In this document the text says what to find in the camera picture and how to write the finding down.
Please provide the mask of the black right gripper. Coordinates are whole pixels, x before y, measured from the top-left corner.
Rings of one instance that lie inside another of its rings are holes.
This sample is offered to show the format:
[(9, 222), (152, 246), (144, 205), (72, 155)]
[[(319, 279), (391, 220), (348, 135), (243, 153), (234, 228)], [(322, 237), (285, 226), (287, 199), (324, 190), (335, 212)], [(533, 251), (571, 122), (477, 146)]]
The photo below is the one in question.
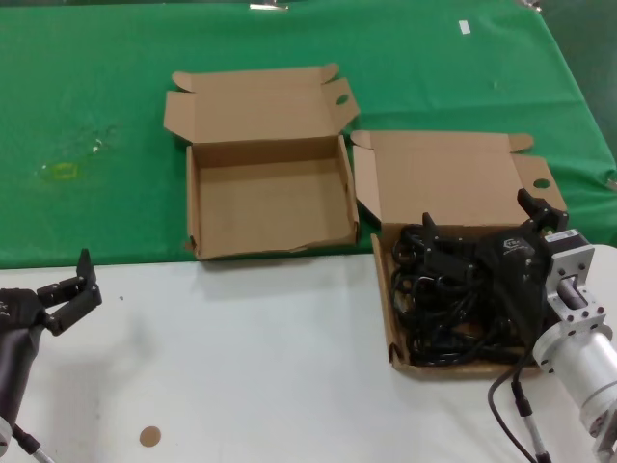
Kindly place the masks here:
[(480, 238), (475, 229), (439, 225), (424, 212), (424, 265), (451, 279), (479, 279), (480, 261), (521, 340), (533, 345), (543, 333), (547, 308), (548, 255), (541, 235), (565, 231), (569, 214), (542, 198), (532, 197), (524, 188), (518, 191), (517, 201), (527, 220), (518, 227)]

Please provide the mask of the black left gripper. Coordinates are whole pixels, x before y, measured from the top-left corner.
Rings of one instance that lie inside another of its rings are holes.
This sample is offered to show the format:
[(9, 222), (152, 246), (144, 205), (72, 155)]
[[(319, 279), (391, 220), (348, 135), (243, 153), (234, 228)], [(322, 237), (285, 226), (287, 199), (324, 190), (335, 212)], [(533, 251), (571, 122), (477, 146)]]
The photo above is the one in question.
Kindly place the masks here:
[(1, 290), (1, 418), (15, 425), (40, 347), (45, 306), (64, 304), (46, 320), (58, 337), (102, 303), (90, 251), (83, 249), (76, 276), (39, 289)]

